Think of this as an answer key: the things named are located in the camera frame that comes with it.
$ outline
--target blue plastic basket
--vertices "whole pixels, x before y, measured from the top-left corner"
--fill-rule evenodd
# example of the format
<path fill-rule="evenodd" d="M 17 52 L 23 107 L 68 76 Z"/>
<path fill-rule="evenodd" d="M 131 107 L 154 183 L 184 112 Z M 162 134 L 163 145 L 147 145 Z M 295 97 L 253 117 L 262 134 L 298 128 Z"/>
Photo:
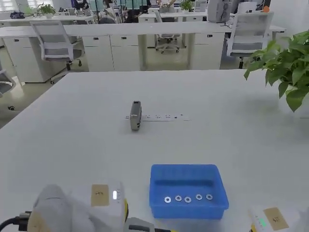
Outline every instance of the blue plastic basket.
<path fill-rule="evenodd" d="M 175 200 L 178 195 L 181 201 Z M 187 196 L 190 203 L 184 201 Z M 149 205 L 155 218 L 221 219 L 228 199 L 215 165 L 155 164 L 151 167 Z"/>

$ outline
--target orange object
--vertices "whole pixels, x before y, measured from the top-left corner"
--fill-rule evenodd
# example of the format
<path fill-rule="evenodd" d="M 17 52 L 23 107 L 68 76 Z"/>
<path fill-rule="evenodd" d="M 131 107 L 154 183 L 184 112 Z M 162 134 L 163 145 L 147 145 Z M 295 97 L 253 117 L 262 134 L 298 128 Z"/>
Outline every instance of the orange object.
<path fill-rule="evenodd" d="M 268 13 L 268 12 L 269 12 L 269 7 L 268 7 L 268 6 L 264 6 L 263 12 L 264 12 L 264 13 Z"/>

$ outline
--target metal washer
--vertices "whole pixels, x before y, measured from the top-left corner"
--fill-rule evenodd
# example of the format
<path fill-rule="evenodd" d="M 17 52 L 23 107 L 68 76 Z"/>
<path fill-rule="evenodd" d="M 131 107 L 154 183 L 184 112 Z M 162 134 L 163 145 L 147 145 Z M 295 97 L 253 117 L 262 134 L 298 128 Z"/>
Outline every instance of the metal washer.
<path fill-rule="evenodd" d="M 197 194 L 195 198 L 200 201 L 203 199 L 203 196 L 201 194 Z"/>
<path fill-rule="evenodd" d="M 207 194 L 207 195 L 206 195 L 206 199 L 209 200 L 209 201 L 211 201 L 211 200 L 212 200 L 212 195 L 211 195 L 211 194 Z"/>
<path fill-rule="evenodd" d="M 191 197 L 185 197 L 185 198 L 184 198 L 184 201 L 185 201 L 186 203 L 190 203 L 190 202 L 191 202 Z"/>
<path fill-rule="evenodd" d="M 165 203 L 170 203 L 172 199 L 170 197 L 165 197 L 164 198 Z"/>
<path fill-rule="evenodd" d="M 177 196 L 175 197 L 175 200 L 178 201 L 178 202 L 180 202 L 180 201 L 182 200 L 182 197 L 181 197 L 180 195 L 177 195 Z"/>

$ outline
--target office floor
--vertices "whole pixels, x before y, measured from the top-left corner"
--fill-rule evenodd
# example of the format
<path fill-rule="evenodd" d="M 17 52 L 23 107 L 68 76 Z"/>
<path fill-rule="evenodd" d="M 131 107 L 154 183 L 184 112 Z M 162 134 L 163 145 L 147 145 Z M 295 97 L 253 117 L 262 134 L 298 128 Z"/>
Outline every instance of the office floor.
<path fill-rule="evenodd" d="M 186 69 L 186 49 L 180 49 L 179 53 L 167 50 L 164 54 L 156 51 L 154 48 L 148 49 L 148 69 L 150 71 L 158 70 L 185 70 Z M 73 70 L 88 71 L 88 64 L 85 57 L 82 57 L 82 66 L 73 62 Z M 0 128 L 12 120 L 19 112 L 27 108 L 32 102 L 46 92 L 52 85 L 49 82 L 35 84 L 20 84 L 12 66 L 11 59 L 5 48 L 0 49 L 0 62 L 3 69 L 14 77 L 17 86 L 10 92 L 0 98 Z M 220 69 L 236 69 L 239 61 L 237 59 L 223 60 Z M 8 106 L 15 106 L 16 112 L 7 110 Z"/>

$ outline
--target white led light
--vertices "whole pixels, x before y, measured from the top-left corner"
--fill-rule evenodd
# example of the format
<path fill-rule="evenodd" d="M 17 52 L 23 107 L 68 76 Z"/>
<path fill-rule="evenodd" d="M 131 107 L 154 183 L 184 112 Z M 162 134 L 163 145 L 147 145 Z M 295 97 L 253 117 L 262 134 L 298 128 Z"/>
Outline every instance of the white led light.
<path fill-rule="evenodd" d="M 113 192 L 112 192 L 112 198 L 113 198 L 114 200 L 117 199 L 117 191 L 113 191 Z"/>

